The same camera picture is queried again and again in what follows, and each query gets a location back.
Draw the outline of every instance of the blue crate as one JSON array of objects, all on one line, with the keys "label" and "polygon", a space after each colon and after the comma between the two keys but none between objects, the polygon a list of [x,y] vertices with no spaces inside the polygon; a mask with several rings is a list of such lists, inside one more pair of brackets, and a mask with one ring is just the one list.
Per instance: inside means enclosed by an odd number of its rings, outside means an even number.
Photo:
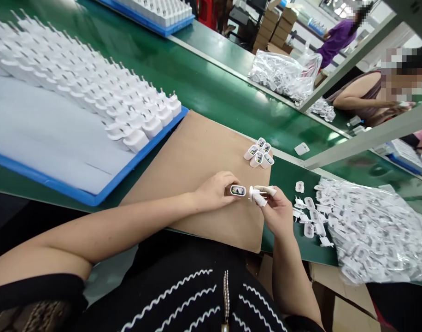
[{"label": "blue crate", "polygon": [[138,154],[114,177],[113,180],[105,186],[102,191],[97,194],[90,194],[81,189],[72,187],[62,181],[49,177],[42,172],[38,172],[28,166],[17,161],[7,158],[0,154],[0,165],[19,173],[33,181],[39,182],[48,188],[54,189],[61,194],[67,195],[75,200],[89,206],[98,206],[106,197],[121,183],[121,181],[150,153],[152,149],[170,132],[176,124],[178,124],[188,113],[188,109],[182,106],[182,111],[170,122],[170,124],[162,129]]},{"label": "blue crate", "polygon": [[419,174],[422,175],[422,172],[417,170],[416,168],[413,168],[411,165],[406,164],[405,162],[401,161],[400,159],[397,158],[397,156],[395,156],[394,154],[388,154],[386,155],[386,157],[388,157],[391,161],[393,161],[394,163],[396,163],[397,165],[407,169],[408,171],[414,173],[414,174]]},{"label": "blue crate", "polygon": [[101,4],[121,13],[122,15],[132,19],[133,21],[143,25],[144,27],[148,28],[151,31],[158,33],[164,37],[168,37],[173,33],[179,31],[180,29],[185,28],[187,25],[190,25],[194,20],[194,15],[191,15],[188,18],[185,18],[182,21],[177,22],[169,27],[163,27],[148,18],[144,17],[143,15],[139,14],[135,10],[117,2],[115,0],[95,0],[100,2]]}]

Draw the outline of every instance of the seated woman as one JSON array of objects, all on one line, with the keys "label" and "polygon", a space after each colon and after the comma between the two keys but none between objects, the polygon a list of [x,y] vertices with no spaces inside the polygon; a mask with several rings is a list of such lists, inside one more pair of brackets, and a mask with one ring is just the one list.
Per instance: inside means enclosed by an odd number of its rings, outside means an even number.
[{"label": "seated woman", "polygon": [[[89,214],[3,254],[0,331],[323,332],[294,237],[293,205],[279,188],[256,187],[267,193],[259,208],[275,236],[274,301],[246,269],[243,250],[187,235],[175,243],[151,236],[239,200],[224,195],[234,183],[231,172],[220,172],[194,192]],[[85,310],[93,265],[137,243],[121,285]]]},{"label": "seated woman", "polygon": [[422,88],[422,48],[413,49],[396,67],[383,70],[384,80],[381,69],[369,71],[350,81],[326,100],[351,116],[358,115],[368,127],[375,127],[408,111],[410,107],[400,107],[397,99],[400,95],[405,98],[406,95],[413,95],[415,89]]},{"label": "seated woman", "polygon": [[404,111],[397,101],[381,99],[381,71],[369,71],[350,81],[326,99],[351,117],[357,115],[367,127],[375,127]]}]

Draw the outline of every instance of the shoulder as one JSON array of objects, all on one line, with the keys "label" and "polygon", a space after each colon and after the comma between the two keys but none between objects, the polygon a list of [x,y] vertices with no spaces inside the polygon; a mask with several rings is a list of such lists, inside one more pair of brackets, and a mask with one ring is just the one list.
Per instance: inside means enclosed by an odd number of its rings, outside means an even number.
[{"label": "shoulder", "polygon": [[13,323],[23,331],[48,331],[51,326],[58,330],[86,308],[83,288],[83,280],[72,274],[50,274],[0,286],[0,331]]}]

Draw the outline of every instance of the chair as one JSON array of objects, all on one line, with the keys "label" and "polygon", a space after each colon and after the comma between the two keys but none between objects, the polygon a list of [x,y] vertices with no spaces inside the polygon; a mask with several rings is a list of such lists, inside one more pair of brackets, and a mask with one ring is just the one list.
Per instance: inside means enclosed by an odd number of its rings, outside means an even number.
[{"label": "chair", "polygon": [[208,28],[216,29],[216,18],[213,8],[212,0],[197,0],[197,7],[199,8],[199,22],[206,25]]}]

